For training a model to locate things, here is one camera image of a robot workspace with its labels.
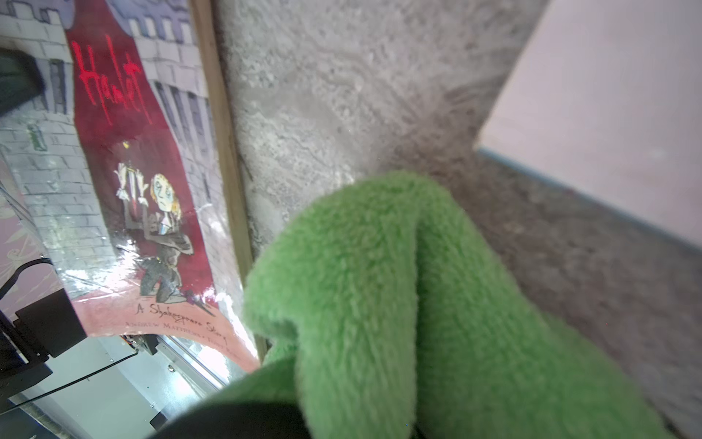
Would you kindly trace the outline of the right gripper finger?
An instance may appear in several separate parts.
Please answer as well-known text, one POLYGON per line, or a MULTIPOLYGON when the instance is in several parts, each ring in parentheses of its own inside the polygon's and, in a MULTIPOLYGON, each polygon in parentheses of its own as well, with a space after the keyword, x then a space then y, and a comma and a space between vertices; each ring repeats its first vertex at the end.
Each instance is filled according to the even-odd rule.
POLYGON ((34 57, 16 49, 1 49, 1 115, 36 98, 47 107, 45 91, 46 84, 34 57))

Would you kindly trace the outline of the green cloth with black trim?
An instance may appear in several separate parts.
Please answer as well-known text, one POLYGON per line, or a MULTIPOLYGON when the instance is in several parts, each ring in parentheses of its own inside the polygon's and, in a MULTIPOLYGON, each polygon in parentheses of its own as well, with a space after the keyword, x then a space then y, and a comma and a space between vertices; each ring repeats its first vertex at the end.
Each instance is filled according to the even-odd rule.
POLYGON ((427 177, 318 199, 256 261, 243 314, 272 342, 263 365, 157 437, 671 437, 427 177))

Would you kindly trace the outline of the pink Hamlet book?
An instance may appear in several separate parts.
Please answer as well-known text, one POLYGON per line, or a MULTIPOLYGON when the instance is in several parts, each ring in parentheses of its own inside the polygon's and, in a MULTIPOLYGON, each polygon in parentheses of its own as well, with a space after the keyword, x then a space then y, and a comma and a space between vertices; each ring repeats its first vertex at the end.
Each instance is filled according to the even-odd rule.
POLYGON ((195 342, 259 366, 239 316, 224 95, 191 1, 5 1, 1 46, 44 90, 1 119, 1 157, 92 338, 195 342))

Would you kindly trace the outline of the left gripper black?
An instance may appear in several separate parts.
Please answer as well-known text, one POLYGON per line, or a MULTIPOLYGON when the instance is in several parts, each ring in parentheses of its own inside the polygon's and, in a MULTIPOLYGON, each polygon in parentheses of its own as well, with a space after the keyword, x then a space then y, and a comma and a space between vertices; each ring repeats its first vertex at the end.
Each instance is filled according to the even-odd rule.
POLYGON ((57 358, 87 338, 71 300, 61 288, 15 312, 1 315, 1 410, 19 408, 11 398, 52 374, 57 358))

